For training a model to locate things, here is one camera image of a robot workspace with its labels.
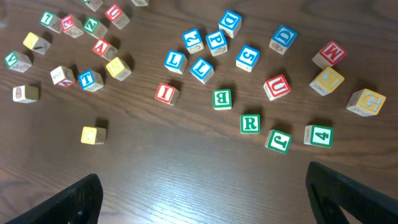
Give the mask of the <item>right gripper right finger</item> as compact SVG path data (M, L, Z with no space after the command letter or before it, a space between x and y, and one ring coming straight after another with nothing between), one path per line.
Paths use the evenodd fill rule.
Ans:
M317 223L348 223L342 210L361 223L397 223L397 200L319 162L309 163L305 185Z

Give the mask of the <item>yellow C block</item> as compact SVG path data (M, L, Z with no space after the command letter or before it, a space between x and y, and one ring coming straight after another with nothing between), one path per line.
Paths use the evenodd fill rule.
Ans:
M84 126L81 134L81 143L83 144L104 144L106 138L106 129Z

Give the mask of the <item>green R block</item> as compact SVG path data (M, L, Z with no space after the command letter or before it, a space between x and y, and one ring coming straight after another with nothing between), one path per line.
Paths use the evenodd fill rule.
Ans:
M242 114L240 116L241 134L259 134L261 132L260 121L258 114Z

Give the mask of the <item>green j block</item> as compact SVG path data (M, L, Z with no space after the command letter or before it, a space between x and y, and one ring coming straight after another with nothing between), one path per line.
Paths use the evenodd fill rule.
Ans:
M81 0L92 11L96 12L103 4L103 0Z
M272 129L268 132L265 147L286 154L289 151L292 136L282 131Z

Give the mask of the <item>red u block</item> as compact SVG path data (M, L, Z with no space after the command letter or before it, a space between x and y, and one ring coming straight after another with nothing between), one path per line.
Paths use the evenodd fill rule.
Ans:
M265 81L263 89L270 101L283 97L291 91L283 74Z
M130 18L124 13L118 4L114 3L105 11L105 16L119 29L123 29Z

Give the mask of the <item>yellow S block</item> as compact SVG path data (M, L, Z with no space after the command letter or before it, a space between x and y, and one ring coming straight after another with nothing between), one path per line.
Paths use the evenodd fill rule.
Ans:
M112 59L106 65L106 69L113 78L119 81L125 80L132 73L128 64L119 57Z

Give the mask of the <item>green B block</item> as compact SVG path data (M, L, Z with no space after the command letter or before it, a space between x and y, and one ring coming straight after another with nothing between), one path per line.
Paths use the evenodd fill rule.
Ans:
M212 97L213 97L213 108L215 110L232 109L232 97L230 89L214 90Z

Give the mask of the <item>blue 5 block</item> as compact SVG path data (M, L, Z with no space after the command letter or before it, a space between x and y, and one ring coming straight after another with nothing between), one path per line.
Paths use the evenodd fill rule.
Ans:
M260 56L260 51L248 45L244 45L236 58L236 66L252 72Z

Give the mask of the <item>blue D block right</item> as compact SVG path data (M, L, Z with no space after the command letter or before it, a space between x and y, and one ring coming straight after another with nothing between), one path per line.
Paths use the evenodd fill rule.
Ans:
M283 55L292 45L297 36L298 33L296 33L296 31L287 26L281 25L272 36L269 47Z

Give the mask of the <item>blue d block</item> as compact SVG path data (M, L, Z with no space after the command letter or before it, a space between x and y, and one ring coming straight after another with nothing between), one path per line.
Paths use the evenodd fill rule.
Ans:
M227 10L220 19L218 26L220 30L225 31L229 38L233 39L240 30L241 23L242 17L239 14Z
M298 33L296 33L296 31L287 26L281 25L272 36L269 47L283 55L292 45L297 36Z

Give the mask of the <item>red E block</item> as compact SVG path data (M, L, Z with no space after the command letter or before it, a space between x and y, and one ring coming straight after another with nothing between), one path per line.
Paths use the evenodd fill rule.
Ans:
M60 24L63 32L74 39L85 33L81 21L72 14L61 19Z

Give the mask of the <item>red U block left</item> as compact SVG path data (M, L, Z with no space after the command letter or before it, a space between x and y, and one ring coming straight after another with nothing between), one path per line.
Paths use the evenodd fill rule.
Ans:
M124 13L118 4L114 3L105 11L105 16L119 29L123 29L130 18Z

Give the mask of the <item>blue 2 block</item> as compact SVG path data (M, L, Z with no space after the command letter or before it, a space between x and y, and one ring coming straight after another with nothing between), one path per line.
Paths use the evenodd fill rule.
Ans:
M190 54L194 54L204 49L203 41L197 28L183 33L182 39Z

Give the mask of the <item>green J block left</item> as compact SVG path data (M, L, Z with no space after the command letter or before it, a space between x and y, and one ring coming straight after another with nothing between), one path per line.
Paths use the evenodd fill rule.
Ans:
M96 12L103 4L103 0L81 0L92 11Z

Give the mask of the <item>yellow block top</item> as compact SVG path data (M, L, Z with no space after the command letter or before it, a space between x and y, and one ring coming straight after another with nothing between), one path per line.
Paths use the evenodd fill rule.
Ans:
M137 7L149 5L149 0L131 0L131 2Z

